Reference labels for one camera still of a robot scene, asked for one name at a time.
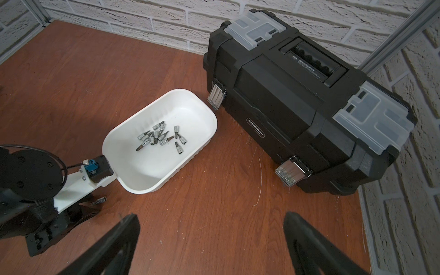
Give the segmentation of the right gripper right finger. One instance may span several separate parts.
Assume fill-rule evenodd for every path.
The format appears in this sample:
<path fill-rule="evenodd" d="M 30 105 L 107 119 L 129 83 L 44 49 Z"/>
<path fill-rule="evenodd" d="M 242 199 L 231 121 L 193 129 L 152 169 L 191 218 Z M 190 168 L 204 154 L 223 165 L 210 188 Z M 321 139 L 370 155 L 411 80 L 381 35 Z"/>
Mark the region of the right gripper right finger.
<path fill-rule="evenodd" d="M 367 274 L 298 213 L 286 213 L 283 230 L 295 274 Z"/>

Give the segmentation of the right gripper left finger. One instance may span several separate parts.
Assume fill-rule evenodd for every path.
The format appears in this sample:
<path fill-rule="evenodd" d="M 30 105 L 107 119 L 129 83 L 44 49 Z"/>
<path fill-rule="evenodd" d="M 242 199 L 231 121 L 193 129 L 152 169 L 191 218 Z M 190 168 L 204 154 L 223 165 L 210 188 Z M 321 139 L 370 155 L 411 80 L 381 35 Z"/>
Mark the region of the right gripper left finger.
<path fill-rule="evenodd" d="M 139 235 L 137 215 L 127 215 L 60 274 L 127 275 Z"/>

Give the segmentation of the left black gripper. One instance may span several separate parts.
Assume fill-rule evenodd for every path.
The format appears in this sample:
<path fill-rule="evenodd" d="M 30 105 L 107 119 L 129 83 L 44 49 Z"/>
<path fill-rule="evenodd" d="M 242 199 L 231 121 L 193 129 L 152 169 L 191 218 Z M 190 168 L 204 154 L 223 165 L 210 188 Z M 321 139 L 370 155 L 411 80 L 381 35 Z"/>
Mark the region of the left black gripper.
<path fill-rule="evenodd" d="M 35 232 L 27 235 L 25 239 L 29 255 L 34 257 L 42 254 L 57 244 L 75 227 L 97 215 L 100 210 L 89 206 L 94 199 L 92 194 L 86 195 L 58 214 L 55 219 L 43 223 L 41 229 L 38 228 Z"/>

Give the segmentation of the silver bit remaining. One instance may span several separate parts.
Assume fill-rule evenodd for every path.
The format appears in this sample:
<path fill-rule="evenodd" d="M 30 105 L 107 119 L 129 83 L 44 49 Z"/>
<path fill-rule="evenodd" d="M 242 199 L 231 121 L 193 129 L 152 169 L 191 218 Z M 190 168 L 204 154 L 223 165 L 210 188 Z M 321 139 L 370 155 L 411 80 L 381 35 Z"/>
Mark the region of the silver bit remaining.
<path fill-rule="evenodd" d="M 95 202 L 91 203 L 91 206 L 100 205 L 100 204 L 103 204 L 106 201 L 107 201 L 107 197 L 101 197 L 101 198 L 95 200 Z"/>

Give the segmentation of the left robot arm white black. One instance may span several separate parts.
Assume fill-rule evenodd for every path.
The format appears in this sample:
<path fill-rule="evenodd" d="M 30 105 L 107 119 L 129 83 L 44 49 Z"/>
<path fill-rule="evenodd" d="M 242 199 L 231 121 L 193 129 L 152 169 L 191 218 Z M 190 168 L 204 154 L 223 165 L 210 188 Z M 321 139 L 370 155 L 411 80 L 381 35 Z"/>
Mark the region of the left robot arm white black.
<path fill-rule="evenodd" d="M 34 257 L 57 244 L 99 210 L 85 195 L 66 210 L 55 207 L 65 186 L 68 167 L 55 154 L 29 146 L 1 146 L 1 238 L 25 237 Z"/>

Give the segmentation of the white rectangular storage box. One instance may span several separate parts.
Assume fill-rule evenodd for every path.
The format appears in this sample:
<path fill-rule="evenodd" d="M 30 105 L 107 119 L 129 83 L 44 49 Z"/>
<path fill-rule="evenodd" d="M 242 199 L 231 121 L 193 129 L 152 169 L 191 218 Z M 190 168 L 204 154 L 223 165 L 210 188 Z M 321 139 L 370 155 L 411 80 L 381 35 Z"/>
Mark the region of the white rectangular storage box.
<path fill-rule="evenodd" d="M 102 152 L 124 189 L 151 193 L 209 144 L 217 126 L 201 99 L 174 89 L 111 130 Z"/>

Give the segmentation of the black plastic toolbox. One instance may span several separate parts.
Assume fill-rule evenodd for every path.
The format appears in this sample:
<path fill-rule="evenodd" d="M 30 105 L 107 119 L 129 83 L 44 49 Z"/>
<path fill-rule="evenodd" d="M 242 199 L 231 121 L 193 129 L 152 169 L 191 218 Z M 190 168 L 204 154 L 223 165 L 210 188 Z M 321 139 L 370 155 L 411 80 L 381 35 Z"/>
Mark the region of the black plastic toolbox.
<path fill-rule="evenodd" d="M 212 32 L 203 68 L 212 107 L 306 193 L 351 195 L 379 180 L 417 124 L 401 96 L 266 10 Z"/>

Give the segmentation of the left aluminium corner post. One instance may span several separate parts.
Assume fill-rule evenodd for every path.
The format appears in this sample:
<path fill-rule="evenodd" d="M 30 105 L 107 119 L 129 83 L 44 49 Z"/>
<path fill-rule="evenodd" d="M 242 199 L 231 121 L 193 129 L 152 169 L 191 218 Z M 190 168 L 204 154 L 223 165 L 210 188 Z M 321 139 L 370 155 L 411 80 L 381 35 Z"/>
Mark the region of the left aluminium corner post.
<path fill-rule="evenodd" d="M 51 18 L 49 14 L 45 11 L 45 9 L 40 4 L 38 0 L 22 0 L 22 3 L 26 6 L 26 8 L 35 16 L 37 21 L 42 26 L 47 26 L 51 22 Z"/>

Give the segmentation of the aluminium corner post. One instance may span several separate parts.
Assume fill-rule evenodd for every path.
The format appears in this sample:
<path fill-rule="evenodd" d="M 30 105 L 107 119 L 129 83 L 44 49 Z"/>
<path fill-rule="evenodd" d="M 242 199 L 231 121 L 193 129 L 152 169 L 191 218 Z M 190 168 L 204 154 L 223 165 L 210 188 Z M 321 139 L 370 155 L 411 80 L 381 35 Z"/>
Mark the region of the aluminium corner post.
<path fill-rule="evenodd" d="M 40 4 L 38 0 L 22 0 L 22 3 L 26 6 L 26 8 L 35 16 L 37 21 L 42 26 L 47 26 L 51 22 L 51 18 L 49 14 L 45 11 L 45 9 Z"/>
<path fill-rule="evenodd" d="M 371 76 L 439 16 L 440 2 L 438 0 L 425 1 L 358 66 L 358 69 Z"/>

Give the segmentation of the right aluminium corner post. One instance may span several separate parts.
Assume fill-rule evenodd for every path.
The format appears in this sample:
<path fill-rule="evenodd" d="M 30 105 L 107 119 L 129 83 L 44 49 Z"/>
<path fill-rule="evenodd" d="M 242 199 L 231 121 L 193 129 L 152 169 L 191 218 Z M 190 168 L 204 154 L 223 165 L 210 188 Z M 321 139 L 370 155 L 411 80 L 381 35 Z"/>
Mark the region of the right aluminium corner post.
<path fill-rule="evenodd" d="M 439 16 L 440 2 L 438 0 L 425 1 L 358 66 L 358 69 L 371 76 Z"/>

